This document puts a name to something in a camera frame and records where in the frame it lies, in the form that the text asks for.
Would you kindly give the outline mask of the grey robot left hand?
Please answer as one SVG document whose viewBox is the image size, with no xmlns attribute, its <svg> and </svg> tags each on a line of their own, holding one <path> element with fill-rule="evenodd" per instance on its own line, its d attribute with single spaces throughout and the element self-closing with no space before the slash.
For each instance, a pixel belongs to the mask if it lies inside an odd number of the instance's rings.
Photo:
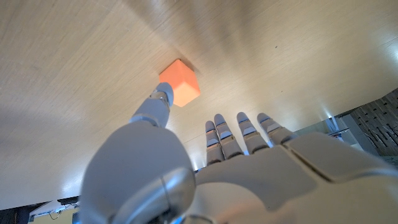
<svg viewBox="0 0 398 224">
<path fill-rule="evenodd" d="M 222 115 L 205 125 L 195 170 L 167 129 L 174 100 L 160 83 L 86 168 L 82 223 L 396 223 L 397 169 L 323 133 L 296 135 L 244 113 L 243 152 Z"/>
</svg>

